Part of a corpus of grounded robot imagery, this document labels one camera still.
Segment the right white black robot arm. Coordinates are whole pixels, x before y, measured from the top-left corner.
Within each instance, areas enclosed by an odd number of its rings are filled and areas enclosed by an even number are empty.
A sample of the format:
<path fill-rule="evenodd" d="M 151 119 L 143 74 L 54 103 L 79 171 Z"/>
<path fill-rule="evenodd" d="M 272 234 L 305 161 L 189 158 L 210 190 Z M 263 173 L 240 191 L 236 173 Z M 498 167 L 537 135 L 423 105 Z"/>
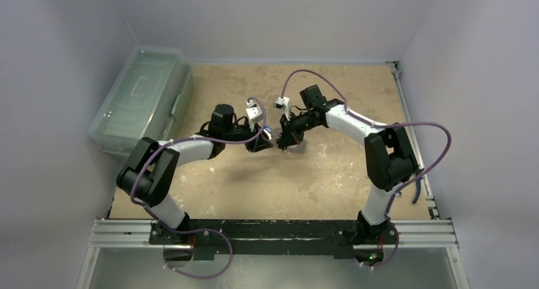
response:
<path fill-rule="evenodd" d="M 348 238 L 355 245 L 379 241 L 389 227 L 389 211 L 397 189 L 419 170 L 406 129 L 377 124 L 347 108 L 338 98 L 327 100 L 317 85 L 302 90 L 300 97 L 305 109 L 299 114 L 291 111 L 289 98 L 275 100 L 275 108 L 283 111 L 282 130 L 276 138 L 278 148 L 299 145 L 306 131 L 319 126 L 344 133 L 361 145 L 371 188 Z"/>

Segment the large keyring with keys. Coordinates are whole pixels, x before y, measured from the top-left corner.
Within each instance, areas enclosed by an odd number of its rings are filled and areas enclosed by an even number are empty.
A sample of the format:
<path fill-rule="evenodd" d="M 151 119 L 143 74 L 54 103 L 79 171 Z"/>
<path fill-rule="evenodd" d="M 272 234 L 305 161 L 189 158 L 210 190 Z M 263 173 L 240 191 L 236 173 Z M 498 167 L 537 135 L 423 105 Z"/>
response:
<path fill-rule="evenodd" d="M 279 149 L 283 152 L 290 153 L 290 154 L 304 154 L 306 153 L 307 148 L 307 140 L 302 139 L 300 142 L 293 141 L 289 145 L 286 145 L 285 147 L 279 147 L 278 145 L 278 139 L 282 137 L 283 131 L 281 127 L 270 127 L 265 126 L 264 127 L 264 135 L 270 142 L 272 148 Z"/>

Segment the translucent green plastic storage box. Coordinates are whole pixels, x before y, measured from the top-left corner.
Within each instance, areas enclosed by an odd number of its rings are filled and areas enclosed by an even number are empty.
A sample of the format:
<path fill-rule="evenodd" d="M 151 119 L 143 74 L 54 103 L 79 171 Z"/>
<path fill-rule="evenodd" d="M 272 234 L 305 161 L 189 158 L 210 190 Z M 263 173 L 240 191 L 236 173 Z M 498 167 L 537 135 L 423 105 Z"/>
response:
<path fill-rule="evenodd" d="M 125 160 L 143 137 L 175 138 L 194 90 L 182 50 L 137 45 L 95 116 L 89 135 L 100 151 Z"/>

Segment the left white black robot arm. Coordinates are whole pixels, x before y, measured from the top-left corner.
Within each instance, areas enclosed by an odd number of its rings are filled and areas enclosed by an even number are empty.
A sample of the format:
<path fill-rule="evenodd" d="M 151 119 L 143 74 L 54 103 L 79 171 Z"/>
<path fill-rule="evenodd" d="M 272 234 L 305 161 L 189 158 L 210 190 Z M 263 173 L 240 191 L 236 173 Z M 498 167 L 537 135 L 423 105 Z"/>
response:
<path fill-rule="evenodd" d="M 231 105 L 218 104 L 210 119 L 190 137 L 140 139 L 116 177 L 116 186 L 165 228 L 165 236 L 172 243 L 181 244 L 196 231 L 190 227 L 188 213 L 170 195 L 176 169 L 216 158 L 228 144 L 243 144 L 249 152 L 270 148 L 272 144 L 264 134 L 266 120 L 264 106 L 253 98 L 247 101 L 242 117 Z"/>

